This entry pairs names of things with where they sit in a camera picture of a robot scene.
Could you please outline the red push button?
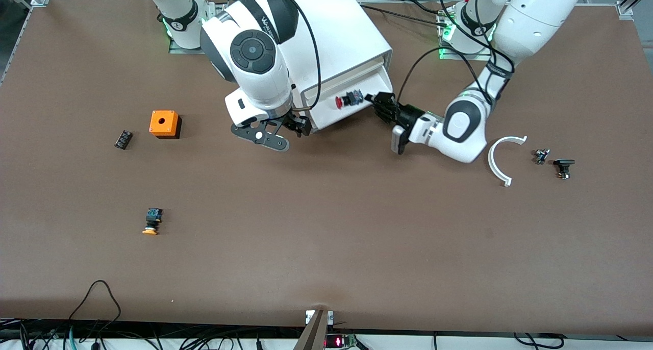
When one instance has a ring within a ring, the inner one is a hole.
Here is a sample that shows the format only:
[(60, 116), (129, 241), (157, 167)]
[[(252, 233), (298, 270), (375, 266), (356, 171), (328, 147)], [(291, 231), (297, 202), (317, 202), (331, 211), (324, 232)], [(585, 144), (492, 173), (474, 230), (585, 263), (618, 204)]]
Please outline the red push button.
[(343, 107), (357, 106), (365, 101), (365, 96), (360, 90), (346, 92), (344, 96), (335, 98), (336, 107), (340, 110)]

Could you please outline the white uppermost cabinet drawer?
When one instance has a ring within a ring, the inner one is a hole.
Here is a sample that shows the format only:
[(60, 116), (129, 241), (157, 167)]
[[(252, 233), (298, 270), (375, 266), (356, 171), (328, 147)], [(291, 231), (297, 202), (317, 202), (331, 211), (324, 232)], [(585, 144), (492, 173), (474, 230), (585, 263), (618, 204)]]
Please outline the white uppermost cabinet drawer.
[(361, 90), (363, 94), (392, 90), (385, 58), (376, 57), (329, 78), (322, 83), (320, 94), (334, 96), (350, 90)]

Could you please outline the white drawer cabinet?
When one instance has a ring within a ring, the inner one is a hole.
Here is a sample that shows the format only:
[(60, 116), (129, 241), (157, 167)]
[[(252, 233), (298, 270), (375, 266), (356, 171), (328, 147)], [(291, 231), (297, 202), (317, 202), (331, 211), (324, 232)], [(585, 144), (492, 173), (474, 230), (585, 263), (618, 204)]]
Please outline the white drawer cabinet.
[(296, 108), (314, 108), (329, 78), (384, 57), (389, 71), (392, 48), (356, 0), (294, 0), (304, 16), (295, 36), (281, 45)]

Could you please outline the yellow push button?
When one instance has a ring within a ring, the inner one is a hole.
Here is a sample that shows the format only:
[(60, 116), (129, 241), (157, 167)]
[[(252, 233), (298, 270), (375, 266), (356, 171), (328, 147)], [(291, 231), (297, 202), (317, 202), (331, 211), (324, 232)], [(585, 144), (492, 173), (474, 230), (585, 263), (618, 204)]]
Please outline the yellow push button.
[(162, 222), (163, 209), (149, 208), (145, 215), (145, 227), (142, 231), (144, 235), (158, 234), (159, 225)]

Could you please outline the white curved plastic piece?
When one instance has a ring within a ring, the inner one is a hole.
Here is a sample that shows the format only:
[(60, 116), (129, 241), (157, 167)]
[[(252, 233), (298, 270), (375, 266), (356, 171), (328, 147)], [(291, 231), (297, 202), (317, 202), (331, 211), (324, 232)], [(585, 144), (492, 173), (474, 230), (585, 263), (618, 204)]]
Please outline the white curved plastic piece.
[(524, 135), (521, 138), (517, 136), (506, 136), (495, 141), (495, 143), (488, 150), (488, 155), (487, 155), (488, 166), (490, 167), (492, 173), (503, 183), (504, 187), (510, 187), (513, 179), (508, 175), (506, 175), (505, 173), (503, 173), (503, 171), (501, 171), (501, 169), (497, 165), (496, 156), (495, 156), (496, 148), (499, 144), (506, 143), (506, 142), (523, 145), (528, 138), (529, 137), (526, 135)]

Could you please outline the device with red light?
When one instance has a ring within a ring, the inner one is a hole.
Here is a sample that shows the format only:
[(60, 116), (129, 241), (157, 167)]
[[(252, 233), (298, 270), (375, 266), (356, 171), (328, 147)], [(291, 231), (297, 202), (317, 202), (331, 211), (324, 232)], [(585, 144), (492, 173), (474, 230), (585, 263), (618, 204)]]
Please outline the device with red light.
[(357, 348), (357, 339), (350, 334), (328, 334), (323, 345), (324, 350), (349, 350)]

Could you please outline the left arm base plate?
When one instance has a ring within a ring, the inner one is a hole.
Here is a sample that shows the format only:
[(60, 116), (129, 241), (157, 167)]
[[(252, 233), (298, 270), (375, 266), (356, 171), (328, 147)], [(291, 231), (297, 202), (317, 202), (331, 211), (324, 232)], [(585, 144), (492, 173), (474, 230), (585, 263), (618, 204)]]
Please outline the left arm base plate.
[(444, 23), (445, 27), (438, 29), (439, 59), (441, 60), (476, 60), (487, 61), (490, 59), (488, 48), (467, 38), (465, 34), (455, 25), (456, 15), (459, 10), (455, 6), (441, 9), (438, 12), (438, 23)]

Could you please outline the orange button enclosure box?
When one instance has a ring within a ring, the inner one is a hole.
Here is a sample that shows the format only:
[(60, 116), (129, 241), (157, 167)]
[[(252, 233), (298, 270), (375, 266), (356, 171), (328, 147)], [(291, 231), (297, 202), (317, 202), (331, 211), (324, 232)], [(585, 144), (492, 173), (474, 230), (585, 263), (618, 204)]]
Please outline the orange button enclosure box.
[(180, 139), (183, 119), (174, 110), (152, 111), (148, 130), (157, 139)]

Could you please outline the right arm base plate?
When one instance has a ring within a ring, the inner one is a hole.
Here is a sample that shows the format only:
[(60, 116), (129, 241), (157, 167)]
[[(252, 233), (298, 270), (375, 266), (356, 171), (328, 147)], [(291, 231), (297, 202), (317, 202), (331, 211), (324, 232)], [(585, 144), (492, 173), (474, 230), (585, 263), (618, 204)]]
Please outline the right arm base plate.
[(166, 33), (170, 38), (171, 53), (200, 52), (200, 32), (203, 24), (217, 17), (224, 10), (224, 4), (206, 0), (191, 0), (190, 10), (178, 18), (162, 16)]

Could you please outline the black switch part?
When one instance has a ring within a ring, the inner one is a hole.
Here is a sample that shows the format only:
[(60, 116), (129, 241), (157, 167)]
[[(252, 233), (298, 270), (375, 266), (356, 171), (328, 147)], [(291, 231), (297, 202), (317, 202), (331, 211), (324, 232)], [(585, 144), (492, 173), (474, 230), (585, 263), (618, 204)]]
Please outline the black switch part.
[(552, 162), (558, 168), (558, 177), (562, 180), (570, 178), (570, 166), (575, 164), (573, 159), (556, 159)]

